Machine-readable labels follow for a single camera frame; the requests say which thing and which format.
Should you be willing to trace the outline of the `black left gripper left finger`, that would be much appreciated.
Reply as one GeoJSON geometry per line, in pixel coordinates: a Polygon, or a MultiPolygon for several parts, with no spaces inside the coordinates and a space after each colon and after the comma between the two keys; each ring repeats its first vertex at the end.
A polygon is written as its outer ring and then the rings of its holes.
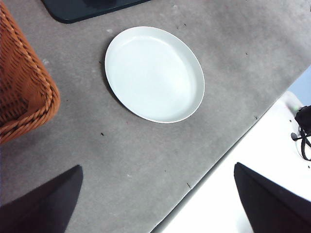
{"type": "Polygon", "coordinates": [[[0,207],[2,233],[64,233],[78,201],[83,169],[76,165],[0,207]]]}

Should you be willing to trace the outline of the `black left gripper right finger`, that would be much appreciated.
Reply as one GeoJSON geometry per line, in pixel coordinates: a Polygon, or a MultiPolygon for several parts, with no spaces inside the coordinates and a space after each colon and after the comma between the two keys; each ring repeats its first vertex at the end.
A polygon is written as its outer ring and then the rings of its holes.
{"type": "Polygon", "coordinates": [[[236,163],[234,179],[255,233],[309,233],[311,202],[236,163]]]}

